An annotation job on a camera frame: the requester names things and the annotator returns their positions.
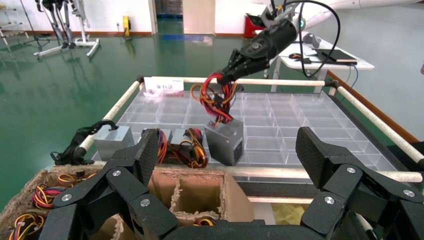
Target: white wall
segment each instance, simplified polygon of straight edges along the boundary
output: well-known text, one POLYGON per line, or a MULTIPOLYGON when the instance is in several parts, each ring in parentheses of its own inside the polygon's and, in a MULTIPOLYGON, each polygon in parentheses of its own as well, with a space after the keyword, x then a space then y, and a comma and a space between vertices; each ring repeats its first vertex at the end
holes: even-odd
MULTIPOLYGON (((360 71, 354 89, 419 140, 424 141, 424 4, 346 10, 341 21, 340 48, 375 66, 360 71)), ((332 17, 309 29, 331 42, 332 17)), ((335 74, 346 80, 348 72, 335 74)), ((355 80, 352 71, 349 84, 355 80)))
MULTIPOLYGON (((38 12, 34 0, 22 0, 29 19, 35 31, 52 31, 44 12, 38 12)), ((17 8, 19 20, 24 23, 26 30, 30 26, 25 17, 19 0, 2 0, 10 8, 17 8)), ((149 0, 85 0, 85 13, 90 23, 89 32, 117 32, 117 23, 120 32, 123 32, 123 16, 129 16, 131 20, 131 31, 151 32, 152 24, 149 11, 149 0)), ((80 31, 77 17, 69 13, 70 27, 73 31, 80 31)))
POLYGON ((242 34, 245 31, 246 5, 253 0, 216 0, 215 33, 242 34))

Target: corrugated cardboard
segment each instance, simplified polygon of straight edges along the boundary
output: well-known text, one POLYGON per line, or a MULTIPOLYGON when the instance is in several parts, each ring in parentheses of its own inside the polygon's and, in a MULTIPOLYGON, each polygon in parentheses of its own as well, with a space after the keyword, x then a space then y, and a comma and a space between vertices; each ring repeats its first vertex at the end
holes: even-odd
MULTIPOLYGON (((32 207, 31 198, 40 184, 53 186, 60 174, 85 171, 99 172, 103 167, 55 166, 42 170, 14 196, 0 214, 0 239, 7 239, 15 219, 28 211, 47 214, 46 210, 32 207)), ((148 184, 182 226, 193 225, 202 218, 224 219, 230 222, 251 222, 254 219, 252 203, 233 177, 219 170, 156 167, 148 184)), ((109 218, 92 236, 92 240, 134 240, 135 236, 119 215, 109 218)))

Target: humanoid robot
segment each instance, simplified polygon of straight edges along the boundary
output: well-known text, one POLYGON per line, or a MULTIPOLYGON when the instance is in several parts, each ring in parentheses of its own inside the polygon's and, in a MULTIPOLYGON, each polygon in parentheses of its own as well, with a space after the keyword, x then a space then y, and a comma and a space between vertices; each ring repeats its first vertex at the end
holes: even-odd
POLYGON ((62 46, 36 52, 34 53, 35 56, 40 57, 66 48, 73 49, 76 46, 91 47, 91 50, 86 55, 88 57, 93 55, 100 42, 98 38, 96 41, 89 41, 89 36, 86 35, 85 25, 90 28, 90 24, 86 17, 83 0, 35 0, 35 2, 38 11, 44 12, 47 18, 50 20, 51 27, 53 28, 58 40, 62 43, 62 46), (69 21, 68 5, 70 5, 72 9, 71 13, 79 18, 79 24, 81 25, 81 38, 74 38, 72 34, 69 21))
MULTIPOLYGON (((69 11, 68 11, 68 0, 42 0, 40 4, 40 0, 35 0, 37 4, 37 10, 39 12, 45 12, 47 18, 50 20, 51 27, 53 28, 57 38, 62 43, 62 49, 65 49, 69 47, 70 49, 75 48, 75 43, 73 42, 73 35, 72 31, 70 29, 69 24, 69 11), (64 20, 62 18, 61 10, 62 7, 64 9, 64 20), (60 25, 62 26, 63 31, 66 34, 66 38, 64 37, 64 34, 62 30, 59 28, 58 20, 59 19, 60 25)), ((73 2, 71 3, 73 12, 76 11, 75 5, 73 2)))

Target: green floor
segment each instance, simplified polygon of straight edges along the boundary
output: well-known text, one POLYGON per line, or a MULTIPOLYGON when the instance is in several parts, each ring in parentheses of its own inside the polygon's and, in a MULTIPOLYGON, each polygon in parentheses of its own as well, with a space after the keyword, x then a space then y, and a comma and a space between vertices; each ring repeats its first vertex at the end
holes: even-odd
MULTIPOLYGON (((182 31, 181 21, 168 22, 159 21, 160 34, 154 36, 103 37, 92 60, 85 55, 88 48, 37 60, 30 45, 12 41, 12 53, 0 45, 0 207, 36 172, 52 166, 50 152, 62 152, 76 129, 99 121, 138 75, 206 77, 226 66, 234 48, 248 43, 215 36, 201 42, 161 40, 164 33, 182 31)), ((55 46, 52 41, 44 49, 55 46)), ((282 79, 304 79, 295 70, 281 71, 282 79)), ((263 78, 263 73, 250 78, 263 78)), ((270 86, 246 89, 267 92, 270 86)))

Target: white label sign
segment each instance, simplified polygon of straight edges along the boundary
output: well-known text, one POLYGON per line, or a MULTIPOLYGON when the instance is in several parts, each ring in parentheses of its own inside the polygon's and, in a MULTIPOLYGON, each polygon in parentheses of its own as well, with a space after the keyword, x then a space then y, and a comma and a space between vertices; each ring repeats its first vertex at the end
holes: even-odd
POLYGON ((184 79, 177 77, 145 77, 144 85, 147 91, 184 91, 184 79))

